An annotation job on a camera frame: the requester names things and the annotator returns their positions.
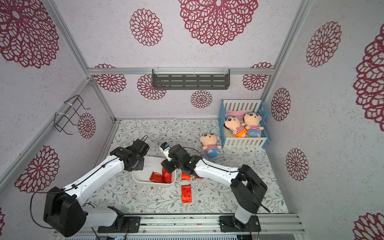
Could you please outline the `red tea bag one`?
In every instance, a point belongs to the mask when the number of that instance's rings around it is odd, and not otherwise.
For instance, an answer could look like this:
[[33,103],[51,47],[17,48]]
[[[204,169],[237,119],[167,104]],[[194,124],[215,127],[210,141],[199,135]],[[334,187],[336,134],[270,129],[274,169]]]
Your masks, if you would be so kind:
[[186,174],[185,172],[182,172],[181,179],[182,179],[182,181],[190,181],[191,180],[191,176]]

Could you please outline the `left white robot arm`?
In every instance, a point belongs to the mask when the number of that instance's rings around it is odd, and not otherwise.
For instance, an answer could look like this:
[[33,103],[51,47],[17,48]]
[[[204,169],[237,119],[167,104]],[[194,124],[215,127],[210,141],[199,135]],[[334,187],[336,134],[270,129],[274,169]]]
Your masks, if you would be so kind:
[[116,174],[142,170],[144,157],[150,149],[137,139],[131,146],[118,147],[84,176],[63,188],[54,187],[46,194],[43,220],[64,237],[82,229],[105,227],[122,231],[124,213],[115,207],[85,208],[90,196]]

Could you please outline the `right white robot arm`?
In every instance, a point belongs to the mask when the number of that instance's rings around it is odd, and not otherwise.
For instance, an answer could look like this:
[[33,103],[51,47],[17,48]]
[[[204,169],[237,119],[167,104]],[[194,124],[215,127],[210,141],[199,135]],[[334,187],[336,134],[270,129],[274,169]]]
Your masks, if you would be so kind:
[[222,166],[208,161],[201,155],[190,156],[182,146],[171,147],[166,142],[161,144],[160,150],[166,157],[162,166],[168,173],[179,169],[189,176],[207,178],[231,188],[239,205],[233,217],[233,226],[247,226],[259,207],[270,212],[262,204],[268,187],[248,165],[239,168]]

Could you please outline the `red tea bag six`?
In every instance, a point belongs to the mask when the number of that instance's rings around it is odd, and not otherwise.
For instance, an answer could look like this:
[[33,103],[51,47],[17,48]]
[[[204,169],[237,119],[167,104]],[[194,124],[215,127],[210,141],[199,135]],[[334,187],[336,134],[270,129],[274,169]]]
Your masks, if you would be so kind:
[[167,170],[162,168],[163,181],[166,184],[170,184],[172,182],[172,174],[168,173]]

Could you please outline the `red tea bag five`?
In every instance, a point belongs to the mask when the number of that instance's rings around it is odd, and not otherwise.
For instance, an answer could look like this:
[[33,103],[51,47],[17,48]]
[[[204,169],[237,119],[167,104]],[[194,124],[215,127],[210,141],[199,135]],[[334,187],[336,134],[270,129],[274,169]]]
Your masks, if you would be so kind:
[[191,185],[182,185],[182,203],[192,202],[192,187]]

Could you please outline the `red tea bag four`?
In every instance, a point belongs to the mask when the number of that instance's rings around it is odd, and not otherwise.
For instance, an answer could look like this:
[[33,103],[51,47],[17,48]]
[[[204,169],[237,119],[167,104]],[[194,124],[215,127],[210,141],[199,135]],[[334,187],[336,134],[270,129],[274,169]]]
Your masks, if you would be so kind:
[[164,183],[164,177],[159,173],[152,172],[151,177],[150,177],[150,181],[153,183],[162,184],[162,183]]

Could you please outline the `white plastic storage box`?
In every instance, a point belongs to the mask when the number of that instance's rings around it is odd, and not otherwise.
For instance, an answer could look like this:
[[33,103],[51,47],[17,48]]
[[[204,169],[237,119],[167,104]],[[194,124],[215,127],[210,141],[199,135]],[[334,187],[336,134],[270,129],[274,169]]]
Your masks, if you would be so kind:
[[170,183],[155,183],[150,181],[150,177],[152,173],[162,173],[163,166],[161,165],[161,162],[164,160],[164,158],[158,158],[158,157],[144,157],[144,167],[143,170],[139,171],[132,171],[132,178],[133,180],[139,184],[144,186],[161,186],[161,187],[168,187],[173,185],[176,182],[177,179],[177,171],[174,171],[172,173],[172,181]]

